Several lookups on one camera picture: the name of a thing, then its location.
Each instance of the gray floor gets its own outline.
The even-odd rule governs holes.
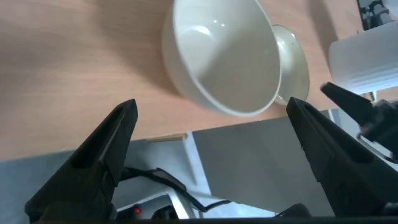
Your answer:
[[[194,138],[214,196],[273,212],[300,202],[312,215],[333,215],[288,118],[198,131]]]
[[[155,144],[132,142],[126,164],[141,169],[175,170],[171,173],[192,192],[208,194],[211,190],[215,197],[272,212],[302,202],[313,215],[333,214],[288,118],[200,131],[194,137],[198,150],[192,138]],[[201,167],[200,159],[195,160],[198,152],[204,171],[196,168]],[[23,205],[71,153],[0,163],[0,222],[28,223]],[[235,205],[238,206],[233,204],[229,209],[237,211],[234,217],[264,214]],[[225,214],[215,211],[219,217],[227,217]]]

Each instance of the white bowl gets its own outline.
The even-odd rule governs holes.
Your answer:
[[[254,116],[275,100],[278,46],[257,1],[175,0],[162,41],[174,85],[196,104]]]
[[[294,34],[280,25],[272,26],[278,42],[282,78],[275,102],[287,105],[290,97],[306,100],[310,90],[310,74],[304,51]]]

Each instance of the white container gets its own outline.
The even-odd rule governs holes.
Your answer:
[[[338,40],[329,48],[333,81],[356,94],[398,85],[398,21]]]
[[[278,94],[278,46],[255,0],[175,0],[162,45],[174,85],[198,105],[254,116]]]

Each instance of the red light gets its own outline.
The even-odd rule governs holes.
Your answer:
[[[141,215],[141,213],[142,213],[141,208],[139,208],[139,207],[134,208],[134,214]]]

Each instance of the table surface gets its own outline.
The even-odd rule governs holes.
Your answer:
[[[362,31],[355,0],[260,0],[273,24],[290,29],[310,70],[308,102],[335,105],[331,42]],[[160,51],[172,0],[2,0],[0,160],[76,149],[120,102],[135,98],[133,139],[286,116],[272,105],[253,118],[215,114],[179,95]],[[387,94],[397,96],[397,91]]]

